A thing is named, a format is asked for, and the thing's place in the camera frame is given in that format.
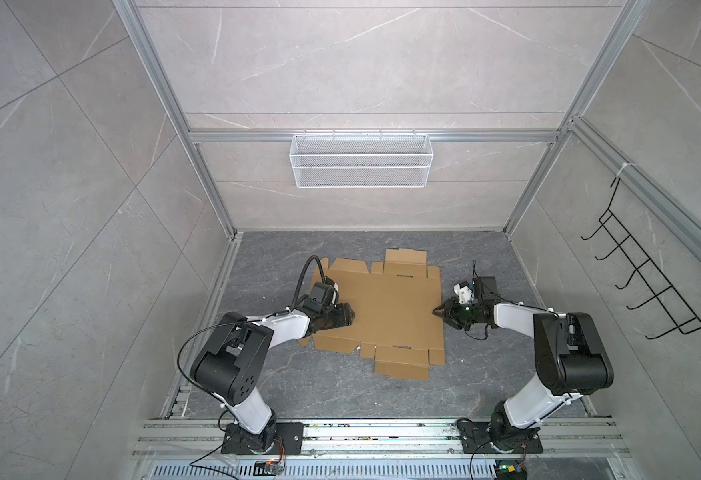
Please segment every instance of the mesh basket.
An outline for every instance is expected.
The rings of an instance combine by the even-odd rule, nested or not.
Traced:
[[[301,134],[289,159],[299,188],[425,187],[433,149],[426,134]]]

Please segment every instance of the black wire hook rack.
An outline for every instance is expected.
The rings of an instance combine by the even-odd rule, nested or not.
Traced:
[[[655,335],[655,336],[644,335],[647,339],[655,340],[655,339],[658,339],[662,336],[667,335],[670,332],[674,332],[676,330],[678,330],[679,332],[681,332],[684,335],[688,335],[691,332],[696,332],[696,331],[700,330],[701,329],[700,316],[694,311],[694,309],[691,307],[691,305],[689,305],[689,302],[687,302],[686,299],[683,298],[683,295],[681,294],[681,292],[679,292],[678,289],[670,281],[670,279],[668,279],[667,276],[665,276],[665,273],[662,271],[662,269],[659,266],[657,266],[657,264],[654,263],[654,260],[651,258],[651,256],[649,254],[647,254],[647,252],[645,251],[643,246],[638,243],[638,240],[636,240],[636,238],[633,236],[633,234],[630,233],[630,231],[625,227],[625,225],[620,221],[620,219],[612,211],[611,204],[614,202],[614,195],[617,193],[617,188],[619,186],[620,186],[620,178],[616,177],[616,178],[614,178],[614,180],[611,182],[611,185],[610,185],[610,187],[614,187],[614,190],[611,193],[611,199],[609,200],[609,205],[606,207],[605,212],[601,216],[598,217],[598,223],[600,224],[599,227],[590,236],[581,236],[580,238],[582,238],[583,240],[589,240],[589,239],[593,238],[593,236],[595,234],[597,234],[600,230],[604,230],[607,234],[609,234],[611,239],[614,240],[614,243],[616,244],[616,246],[611,250],[611,252],[606,254],[606,256],[603,256],[601,258],[596,256],[595,260],[599,260],[599,261],[606,260],[614,252],[619,250],[625,256],[625,258],[627,258],[627,261],[630,262],[631,265],[633,266],[633,272],[627,278],[627,282],[625,282],[625,284],[623,286],[619,286],[619,285],[614,285],[614,286],[616,288],[618,288],[619,290],[624,290],[625,288],[627,288],[627,286],[630,284],[630,282],[633,281],[633,277],[635,277],[635,275],[638,274],[638,276],[641,278],[641,280],[643,280],[643,283],[649,289],[649,291],[651,292],[651,296],[648,299],[646,299],[644,302],[642,302],[640,305],[637,305],[637,306],[627,306],[626,305],[626,308],[628,310],[639,309],[639,308],[643,307],[644,305],[646,305],[647,303],[649,303],[653,300],[656,300],[657,302],[660,303],[660,306],[662,306],[662,309],[665,311],[667,316],[670,317],[671,321],[675,325],[673,328],[671,328],[663,333],[660,333],[659,335]],[[627,235],[624,237],[624,239],[617,240],[614,233],[609,230],[609,227],[606,225],[606,223],[609,220],[616,221],[622,227],[622,229],[627,233]],[[639,263],[638,261],[633,261],[633,259],[627,254],[623,245],[625,245],[626,242],[628,242],[629,240],[632,240],[633,244],[635,244],[638,247],[639,251],[646,258],[645,260],[643,260],[642,262]],[[646,265],[653,266],[654,269],[657,272],[659,272],[660,275],[662,275],[662,278],[665,280],[665,282],[667,282],[668,286],[663,288],[662,290],[655,292],[652,285],[649,283],[649,281],[646,279],[646,277],[641,272],[641,268],[646,266]],[[691,314],[691,318],[689,320],[685,320],[682,322],[679,322],[678,320],[676,320],[676,318],[668,310],[667,306],[662,301],[662,298],[660,298],[660,295],[662,295],[663,293],[666,293],[666,292],[675,293],[678,296],[678,298],[681,299],[681,302],[683,302],[683,304],[686,306],[686,308],[689,309],[689,312]],[[682,327],[684,327],[684,326],[689,326],[688,328],[690,330],[682,330]]]

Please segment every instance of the brown cardboard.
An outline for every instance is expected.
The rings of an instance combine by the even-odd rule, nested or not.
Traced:
[[[428,266],[427,253],[388,249],[385,262],[321,260],[337,283],[340,302],[355,312],[353,325],[313,335],[318,350],[375,359],[375,373],[399,379],[428,379],[429,365],[444,365],[443,321],[432,314],[441,304],[441,271]],[[314,271],[313,282],[320,279]],[[306,346],[308,340],[300,340]]]

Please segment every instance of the cardboard sheet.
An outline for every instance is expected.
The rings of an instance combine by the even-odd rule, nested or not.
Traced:
[[[361,357],[375,360],[375,373],[397,379],[427,380],[430,365],[444,365],[443,321],[432,314],[441,304],[441,272],[428,266],[426,252],[388,249],[371,272],[363,260],[338,258],[330,266],[324,258],[321,264],[355,320],[313,335],[318,350],[352,353],[361,345]]]

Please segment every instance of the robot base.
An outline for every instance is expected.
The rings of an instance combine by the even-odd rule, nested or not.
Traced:
[[[299,455],[302,451],[303,429],[305,425],[298,422],[276,422],[275,434],[284,439],[286,455]],[[251,455],[252,453],[278,455],[278,440],[262,448],[262,439],[255,436],[235,423],[229,423],[225,427],[225,443],[220,453],[235,453],[238,455]]]
[[[520,429],[510,425],[505,418],[504,402],[499,402],[489,422],[461,418],[455,426],[460,432],[464,453],[523,454],[523,444],[526,444],[526,453],[542,453],[539,428]]]

